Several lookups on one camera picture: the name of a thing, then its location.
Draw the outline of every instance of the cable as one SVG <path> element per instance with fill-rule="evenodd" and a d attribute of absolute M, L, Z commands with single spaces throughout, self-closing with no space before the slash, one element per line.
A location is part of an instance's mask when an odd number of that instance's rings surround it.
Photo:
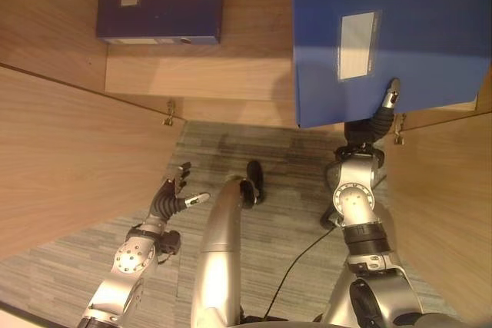
<path fill-rule="evenodd" d="M 289 269 L 287 269 L 287 272 L 285 272 L 284 277 L 282 278 L 282 281 L 281 281 L 281 282 L 280 282 L 280 284 L 278 285 L 278 288 L 277 288 L 277 291 L 275 292 L 274 298 L 271 300 L 270 306 L 268 307 L 267 312 L 266 312 L 266 313 L 264 314 L 264 316 L 263 316 L 263 321 L 265 321 L 265 320 L 268 318 L 268 314 L 270 313 L 271 307 L 274 305 L 274 302 L 275 302 L 275 300 L 277 299 L 277 295 L 278 295 L 278 293 L 280 292 L 280 290 L 281 290 L 282 286 L 284 285 L 284 282 L 285 282 L 285 280 L 287 279 L 287 276 L 288 276 L 289 272 L 290 272 L 290 271 L 291 271 L 291 269 L 294 267 L 294 265 L 297 263 L 297 261 L 298 261 L 299 259 L 301 259 L 301 258 L 302 258 L 302 256 L 303 256 L 305 253 L 307 253 L 307 252 L 308 252 L 311 248 L 313 248 L 313 247 L 314 247 L 314 246 L 315 246 L 318 242 L 320 242 L 320 241 L 321 241 L 321 240 L 323 240 L 323 239 L 324 239 L 324 238 L 325 238 L 328 234 L 330 234 L 330 233 L 331 233 L 331 231 L 332 231 L 332 230 L 334 230 L 335 228 L 336 228 L 336 227 L 335 227 L 335 226 L 333 226 L 333 227 L 332 227 L 332 228 L 331 228 L 331 229 L 330 229 L 327 233 L 325 233 L 323 236 L 319 237 L 319 238 L 318 238 L 315 242 L 313 242 L 311 245 L 309 245 L 309 246 L 307 247 L 307 249 L 306 249 L 306 250 L 304 250 L 302 253 L 300 253 L 300 254 L 298 255 L 298 257 L 296 257 L 296 258 L 294 259 L 294 261 L 292 262 L 292 264 L 289 266 Z"/>
<path fill-rule="evenodd" d="M 170 254 L 168 255 L 168 257 L 166 257 L 165 259 L 163 259 L 163 260 L 161 260 L 161 261 L 158 261 L 157 265 L 162 265 L 162 264 L 164 264 L 166 261 L 168 261 L 168 260 L 169 260 L 169 258 L 171 257 L 171 255 L 172 255 L 172 254 L 170 253 Z"/>

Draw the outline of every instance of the cabinet door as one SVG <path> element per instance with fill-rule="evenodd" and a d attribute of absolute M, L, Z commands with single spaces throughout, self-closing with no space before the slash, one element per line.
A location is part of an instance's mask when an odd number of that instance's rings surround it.
<path fill-rule="evenodd" d="M 0 257 L 147 207 L 183 127 L 0 68 Z"/>
<path fill-rule="evenodd" d="M 492 114 L 387 139 L 387 180 L 401 255 L 466 320 L 490 319 Z"/>

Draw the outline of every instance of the blue binder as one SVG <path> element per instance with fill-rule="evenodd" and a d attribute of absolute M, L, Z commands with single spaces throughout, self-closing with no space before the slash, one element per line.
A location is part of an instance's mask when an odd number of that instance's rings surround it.
<path fill-rule="evenodd" d="M 298 124 L 369 118 L 393 77 L 398 112 L 474 100 L 490 67 L 491 2 L 293 0 Z"/>

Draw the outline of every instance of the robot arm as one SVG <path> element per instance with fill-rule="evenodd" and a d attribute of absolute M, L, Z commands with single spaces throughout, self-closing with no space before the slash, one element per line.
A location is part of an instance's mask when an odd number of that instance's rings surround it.
<path fill-rule="evenodd" d="M 362 328 L 463 328 L 465 325 L 448 316 L 423 314 L 402 263 L 374 213 L 372 186 L 377 169 L 384 163 L 384 153 L 373 143 L 391 127 L 399 85 L 396 78 L 391 81 L 371 119 L 345 125 L 347 146 L 336 151 L 342 164 L 333 204 L 349 254 L 324 323 Z"/>
<path fill-rule="evenodd" d="M 142 224 L 132 227 L 115 254 L 113 267 L 85 310 L 78 328 L 115 328 L 128 322 L 141 300 L 145 281 L 154 273 L 158 257 L 178 252 L 180 234 L 166 232 L 169 218 L 179 211 L 206 201 L 210 195 L 177 198 L 191 165 L 183 164 L 173 180 L 166 180 L 156 193 Z"/>

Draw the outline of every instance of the blue box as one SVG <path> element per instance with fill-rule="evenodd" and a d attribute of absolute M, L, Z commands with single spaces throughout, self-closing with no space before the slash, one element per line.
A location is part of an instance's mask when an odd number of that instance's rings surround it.
<path fill-rule="evenodd" d="M 369 118 L 389 80 L 398 112 L 472 101 L 490 66 L 492 0 L 293 0 L 297 121 Z"/>
<path fill-rule="evenodd" d="M 222 0 L 99 0 L 96 35 L 110 44 L 218 44 Z"/>

